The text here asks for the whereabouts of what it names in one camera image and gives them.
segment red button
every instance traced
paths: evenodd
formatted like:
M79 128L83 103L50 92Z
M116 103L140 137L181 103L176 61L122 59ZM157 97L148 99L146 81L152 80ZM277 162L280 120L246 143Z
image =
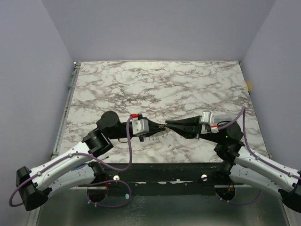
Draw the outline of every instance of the red button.
M134 118L138 118L138 114L131 114L131 117L134 119Z

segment white marble tabletop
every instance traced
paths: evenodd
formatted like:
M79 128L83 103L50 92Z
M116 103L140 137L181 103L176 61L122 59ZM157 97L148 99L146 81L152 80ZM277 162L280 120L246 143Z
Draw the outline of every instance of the white marble tabletop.
M246 132L250 146L267 156L259 125L237 61L162 62L116 61L81 64L60 153L96 128L106 111L121 121L131 113L158 123L201 115L237 114L246 107ZM128 146L112 140L114 148L100 156L106 162L128 162ZM139 142L132 139L133 162L221 162L215 144L187 140L176 133Z

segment marble surface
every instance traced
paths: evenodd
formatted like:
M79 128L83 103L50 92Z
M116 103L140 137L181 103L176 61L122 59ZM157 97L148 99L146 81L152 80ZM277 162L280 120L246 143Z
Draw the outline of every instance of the marble surface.
M246 107L250 146L267 156L259 125L238 62L84 62L81 64L60 153L96 128L106 111L121 121L142 113L164 123L201 115L237 114ZM128 146L112 140L114 148L101 156L106 162L128 162ZM221 162L215 144L187 140L176 133L132 139L133 162Z

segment black wire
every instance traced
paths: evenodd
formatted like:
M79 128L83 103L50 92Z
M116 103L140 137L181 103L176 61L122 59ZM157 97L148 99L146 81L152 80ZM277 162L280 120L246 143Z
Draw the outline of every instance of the black wire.
M126 144L127 143L127 141L126 142L122 142L122 141L120 141L120 139L118 138L118 141L119 142L121 142L121 143L123 143L123 144Z
M220 121L220 122L217 124L217 126L218 126L219 124L221 124L221 123L228 123L228 122L231 122L231 121Z

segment gray floor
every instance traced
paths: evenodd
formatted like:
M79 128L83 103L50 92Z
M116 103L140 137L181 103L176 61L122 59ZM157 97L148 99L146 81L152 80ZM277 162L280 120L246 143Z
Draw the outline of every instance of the gray floor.
M237 189L236 202L257 196L253 188ZM125 198L111 197L109 202ZM136 196L119 209L87 204L85 189L72 189L52 197L41 208L38 226L288 226L283 206L264 193L248 206L223 203L215 196Z

